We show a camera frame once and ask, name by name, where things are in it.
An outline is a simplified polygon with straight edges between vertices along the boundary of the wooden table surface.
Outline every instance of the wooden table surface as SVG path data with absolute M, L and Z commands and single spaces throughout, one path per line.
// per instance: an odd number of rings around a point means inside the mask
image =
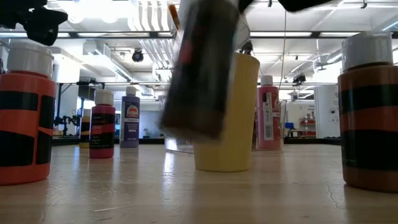
M 354 189 L 340 147 L 254 152 L 252 169 L 195 170 L 192 154 L 54 147 L 47 180 L 0 187 L 0 223 L 398 223 L 398 194 Z

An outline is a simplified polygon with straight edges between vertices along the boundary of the orange paint bottle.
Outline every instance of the orange paint bottle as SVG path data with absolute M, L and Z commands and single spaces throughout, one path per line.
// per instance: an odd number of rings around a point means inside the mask
M 50 172 L 55 106 L 51 50 L 11 44 L 0 75 L 0 185 L 45 179 Z

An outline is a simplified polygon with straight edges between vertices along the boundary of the bottle label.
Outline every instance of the bottle label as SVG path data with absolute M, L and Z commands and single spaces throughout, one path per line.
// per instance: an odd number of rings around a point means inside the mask
M 122 103 L 121 141 L 139 140 L 139 103 Z
M 263 94 L 262 109 L 264 110 L 264 140 L 274 140 L 271 93 Z
M 114 147 L 114 114 L 92 114 L 90 149 L 110 149 Z

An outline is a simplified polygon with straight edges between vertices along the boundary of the ceiling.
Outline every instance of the ceiling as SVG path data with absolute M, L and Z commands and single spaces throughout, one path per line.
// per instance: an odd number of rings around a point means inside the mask
M 49 1 L 47 7 L 55 10 L 66 11 L 76 17 L 83 16 L 81 22 L 65 22 L 60 26 L 60 31 L 79 31 L 79 32 L 108 32 L 108 31 L 136 31 L 137 27 L 133 24 L 133 16 L 142 15 L 143 8 L 147 7 L 150 30 L 156 30 L 153 25 L 152 4 L 157 3 L 157 23 L 160 30 L 169 32 L 174 27 L 170 14 L 167 14 L 166 25 L 169 29 L 165 30 L 162 20 L 162 6 L 166 0 L 80 0 L 80 2 L 90 2 L 90 7 L 76 9 L 73 1 Z M 363 31 L 363 30 L 389 30 L 397 31 L 398 25 L 398 0 L 373 0 L 367 1 L 367 7 L 361 9 L 363 1 L 339 0 L 329 4 L 307 9 L 298 13 L 285 12 L 283 7 L 273 1 L 269 7 L 268 1 L 256 1 L 246 11 L 246 19 L 251 31 Z M 140 7 L 136 11 L 133 7 L 138 2 Z M 180 1 L 173 0 L 179 7 Z M 104 17 L 108 20 L 115 20 L 113 23 L 104 22 Z M 342 39 L 252 39 L 253 53 L 261 63 L 259 75 L 266 74 L 274 76 L 274 80 L 279 82 L 281 77 L 289 80 L 300 65 L 300 72 L 306 74 L 307 80 L 311 80 L 314 74 L 313 61 L 321 54 L 335 54 L 341 47 Z M 76 44 L 81 44 L 82 40 L 62 40 L 57 41 L 59 47 L 66 50 Z M 98 44 L 106 44 L 111 50 L 111 58 L 118 63 L 125 71 L 132 74 L 137 80 L 156 81 L 153 75 L 153 61 L 145 51 L 142 62 L 133 62 L 131 57 L 134 49 L 143 48 L 137 39 L 101 39 Z M 394 40 L 393 48 L 398 47 L 398 41 Z M 167 60 L 167 54 L 163 45 L 159 46 L 163 58 Z M 114 73 L 104 67 L 101 63 L 94 63 L 86 60 L 82 55 L 75 55 L 81 58 L 84 64 L 90 69 L 81 72 L 83 76 L 114 77 Z M 335 69 L 330 72 L 323 72 L 324 76 L 337 77 Z

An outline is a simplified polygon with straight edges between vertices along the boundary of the black object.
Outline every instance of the black object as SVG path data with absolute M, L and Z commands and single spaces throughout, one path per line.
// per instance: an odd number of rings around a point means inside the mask
M 74 126 L 79 127 L 80 126 L 80 118 L 81 118 L 80 115 L 73 115 L 72 117 L 62 116 L 62 118 L 57 116 L 54 119 L 54 126 L 58 126 L 60 124 L 63 124 L 62 136 L 68 136 L 67 124 L 72 123 Z
M 47 0 L 0 0 L 0 27 L 24 26 L 29 39 L 51 46 L 58 37 L 58 26 L 68 14 L 44 8 Z
M 328 1 L 280 3 L 288 11 L 299 11 Z M 181 138 L 220 138 L 233 37 L 240 15 L 252 2 L 240 0 L 236 7 L 227 0 L 200 0 L 190 6 L 160 128 Z
M 249 40 L 249 41 L 247 41 L 247 42 L 243 45 L 243 47 L 242 47 L 242 49 L 239 51 L 239 53 L 251 55 L 251 52 L 252 52 L 252 51 L 253 51 L 253 45 L 252 45 L 252 43 L 251 43 L 251 40 Z
M 297 12 L 313 6 L 330 2 L 331 0 L 278 0 L 279 3 L 289 12 Z
M 306 80 L 304 74 L 297 75 L 297 76 L 294 77 L 294 79 L 293 79 L 293 83 L 297 83 L 297 84 L 301 84 L 301 83 L 303 83 L 303 82 L 305 82 L 305 81 L 307 81 L 307 80 Z
M 132 55 L 132 60 L 134 62 L 142 62 L 144 59 L 144 55 L 142 54 L 142 49 L 134 49 L 134 53 Z

